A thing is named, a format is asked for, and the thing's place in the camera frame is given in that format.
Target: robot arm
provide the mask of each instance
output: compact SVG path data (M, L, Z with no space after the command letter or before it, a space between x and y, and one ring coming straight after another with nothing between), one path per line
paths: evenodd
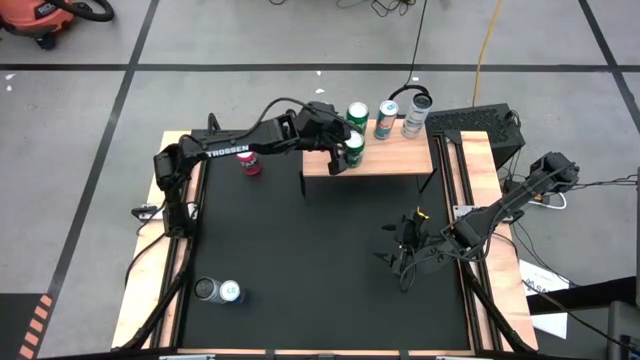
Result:
M291 150L326 150L331 155L329 173L336 175L346 170L344 142L351 137L353 126L338 116L333 105L319 102L302 105L300 114L289 110L276 118L258 121L246 131L220 130L215 124L217 129L210 129L207 136L200 139L182 136L177 144L154 156L156 183L165 193L163 218L167 236L184 238L193 234L194 221L181 192L200 161L246 151L281 154Z

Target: small wooden table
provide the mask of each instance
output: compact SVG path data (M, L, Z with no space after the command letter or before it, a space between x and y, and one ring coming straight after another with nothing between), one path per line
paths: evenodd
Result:
M402 136L403 123L404 120L397 119L389 138L379 140L373 136L376 120L369 120L362 163L338 176L431 174L433 165L426 131L420 131L415 139L407 139ZM302 155L303 176L330 176L327 168L329 160L329 153L325 151L305 151Z
M374 126L369 124L368 134L371 134ZM396 135L402 136L399 131L395 131ZM161 148L164 148L168 144L174 143L178 140L180 135L189 133L187 131L169 131L165 132L162 139ZM498 183L498 176L496 174L495 165L491 153L491 147L487 134L484 132L462 132L462 150L467 164L467 174L469 178L469 184L471 188L471 194L477 206L490 205L501 197L500 186ZM393 144L392 139L386 140L387 143L381 143L380 145L373 145L369 149L383 149L384 147ZM447 145L447 150L450 158L455 159L456 149L453 144ZM370 160L373 161L376 155L371 156ZM430 156L420 157L422 160L428 159L428 162L416 165L415 168L405 167L406 171L432 171ZM322 162L326 169L327 158L318 157L313 163ZM388 166L395 166L395 164L389 163ZM460 169L457 163L454 161L451 163L453 186L456 189L456 196L458 203L465 203L462 191L462 180ZM310 167L309 176L323 176L320 167ZM196 198L196 192L198 189L197 179L200 177L200 167L196 166L192 172L192 181L189 183L187 191L187 201L193 201ZM162 203L162 193L157 188L155 180L152 181L151 190L149 192L148 202L156 205ZM155 239L159 234L164 231L162 221L152 221L147 227L144 228L142 234L138 238L138 243L135 252L139 252L150 241ZM511 238L511 232L509 226L505 224L498 225L496 232L503 235L507 239ZM173 275L175 276L176 270L182 263L182 257L185 249L185 239L178 240L178 250L175 254L175 265ZM495 236L492 239L493 243L491 250L488 254L486 265L488 275L491 282L491 291L493 294L493 300L504 315L509 324L520 337L532 348L537 348L537 341L535 333L533 331L533 325L531 317L529 315L529 308L525 297L524 287L522 285L520 277L520 269L518 264L518 258L515 253L515 247L511 242L505 239ZM120 309L120 316L116 326L113 347L121 346L126 343L138 330L138 328L146 320L154 306L158 302L161 284L163 281L163 274L165 267L167 266L167 258L169 253L169 239L164 239L157 246L152 248L147 254L142 256L136 266L131 271L129 282L125 290L124 299ZM482 305L479 301L476 301L476 307L478 308L478 320L480 322L480 337L484 349L491 349L491 334L489 331L489 322L484 312ZM174 318L176 314L176 298L173 299L172 304L167 309L164 322L160 333L160 347L168 347L171 345L171 336L174 331ZM508 351L510 349L508 343L501 338L503 348ZM266 350L263 349L179 349L180 353L195 354L266 354ZM395 350L276 350L276 355L317 355L317 354L334 354L334 355L359 355L359 356L399 356L399 351ZM434 356L434 355L450 355L450 356L464 356L473 354L471 350L458 350L451 351L447 349L442 350L410 350L410 356Z

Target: blue can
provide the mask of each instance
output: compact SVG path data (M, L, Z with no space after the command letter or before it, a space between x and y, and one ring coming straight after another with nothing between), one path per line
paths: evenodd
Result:
M391 129L393 129L393 123L398 116L398 104L395 101L385 100L380 104L378 110L378 119L376 120L376 130L373 132L373 136L379 140L388 139L391 135Z

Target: wooden table frame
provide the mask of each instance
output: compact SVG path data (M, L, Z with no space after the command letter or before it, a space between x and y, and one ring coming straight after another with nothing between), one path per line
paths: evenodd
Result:
M190 133L186 131L167 131L162 139L162 146L175 143L183 134ZM484 132L462 132L461 146L456 149L453 143L446 146L447 155L450 159L456 159L457 151L462 150L464 159L466 160L466 169L460 169L457 161L450 161L451 164L451 183L458 204L466 204L467 199L464 197L464 179L468 179L468 188L473 197L476 206L486 206L492 204L499 199L502 194L498 183L498 177L495 170L491 147L487 134ZM187 201L194 201L197 198L200 180L200 166L196 166L192 172L192 180L187 186ZM155 179L152 180L151 189L148 196L148 203L159 205L163 201L163 193L155 185ZM135 254L141 251L153 239L162 234L164 226L162 221L152 221L141 232L138 238ZM509 226L506 224L498 225L496 233L503 235L507 239L511 239ZM163 239L155 247L142 256L135 267L132 269L127 288L125 289L122 307L116 326L113 347L121 346L126 343L144 323L149 313L158 303L161 289L163 288L163 280L165 273L175 276L181 266L184 251L186 249L186 239L175 239L173 245L176 251L173 252L173 261L169 260L171 240ZM491 292L493 300L500 312L507 319L514 330L518 332L520 337L532 348L537 348L535 333L529 309L524 293L524 287L520 278L520 270L518 258L512 243L499 236L492 239L490 253L485 261L486 271L491 284ZM181 297L181 291L174 296L174 299L165 312L162 319L161 330L159 334L154 334L158 347L171 347L174 330L176 328L176 315L178 310L178 299ZM479 323L481 346L485 350L492 350L494 340L489 326L486 312L476 299L476 314ZM510 347L500 337L499 340L505 351L509 351ZM145 343L145 348L151 344L150 339ZM470 339L472 348L470 350L410 350L409 356L433 356L433 355L449 355L464 356L474 354L473 342ZM242 354L242 355L266 355L267 351L263 349L179 349L179 353L183 354ZM342 356L399 356L400 352L396 350L385 351L365 351L365 350L275 350L275 355L318 355L333 354Z

